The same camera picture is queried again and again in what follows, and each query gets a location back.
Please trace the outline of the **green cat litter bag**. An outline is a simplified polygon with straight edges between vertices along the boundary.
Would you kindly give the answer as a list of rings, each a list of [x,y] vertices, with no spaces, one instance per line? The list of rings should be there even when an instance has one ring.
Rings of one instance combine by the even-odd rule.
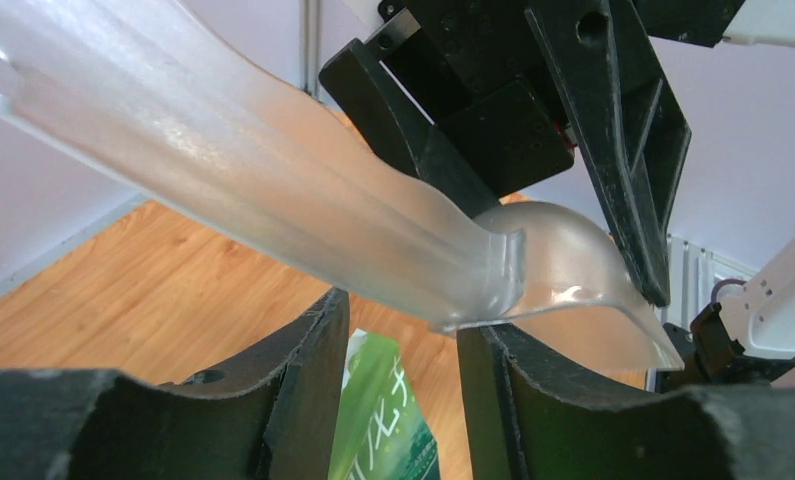
[[[441,477],[437,442],[388,337],[357,329],[349,338],[328,477]]]

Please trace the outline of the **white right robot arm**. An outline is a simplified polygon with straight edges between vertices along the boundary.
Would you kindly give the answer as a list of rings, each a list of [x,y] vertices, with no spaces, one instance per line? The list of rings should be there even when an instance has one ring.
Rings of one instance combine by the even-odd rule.
[[[361,1],[368,38],[319,73],[373,151],[510,237],[506,316],[660,390],[795,368],[795,237],[665,324],[667,232],[691,141],[653,38],[711,47],[746,1]]]

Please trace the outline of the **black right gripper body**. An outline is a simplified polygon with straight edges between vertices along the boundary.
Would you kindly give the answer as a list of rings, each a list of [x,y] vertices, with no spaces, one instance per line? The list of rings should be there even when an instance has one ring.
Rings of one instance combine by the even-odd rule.
[[[385,63],[498,195],[580,153],[525,17],[530,1],[382,1]],[[648,38],[713,47],[737,1],[630,1]]]

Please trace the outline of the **clear plastic litter scoop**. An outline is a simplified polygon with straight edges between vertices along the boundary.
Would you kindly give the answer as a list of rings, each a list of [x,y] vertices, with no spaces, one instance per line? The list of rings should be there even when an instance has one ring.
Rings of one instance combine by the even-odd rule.
[[[513,323],[599,371],[683,360],[613,239],[566,207],[470,217],[177,1],[0,1],[0,117],[182,214],[434,330]]]

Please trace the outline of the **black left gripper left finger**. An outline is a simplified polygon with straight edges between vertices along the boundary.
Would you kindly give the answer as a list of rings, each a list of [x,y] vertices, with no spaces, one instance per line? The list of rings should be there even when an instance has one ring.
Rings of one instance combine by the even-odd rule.
[[[330,289],[181,384],[0,369],[0,479],[324,479],[349,319]]]

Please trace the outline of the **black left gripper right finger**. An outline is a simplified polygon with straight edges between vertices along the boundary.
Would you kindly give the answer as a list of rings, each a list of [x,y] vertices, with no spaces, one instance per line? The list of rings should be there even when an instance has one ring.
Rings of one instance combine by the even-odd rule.
[[[795,479],[795,389],[636,389],[511,325],[457,335],[477,479]]]

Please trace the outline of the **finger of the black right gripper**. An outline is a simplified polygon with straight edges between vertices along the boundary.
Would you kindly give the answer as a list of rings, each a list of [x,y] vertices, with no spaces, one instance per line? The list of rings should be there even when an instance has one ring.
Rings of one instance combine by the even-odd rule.
[[[548,65],[636,288],[671,301],[667,227],[691,130],[630,1],[530,1]]]
[[[319,80],[384,162],[436,188],[470,218],[500,204],[362,41],[351,40],[328,60]]]

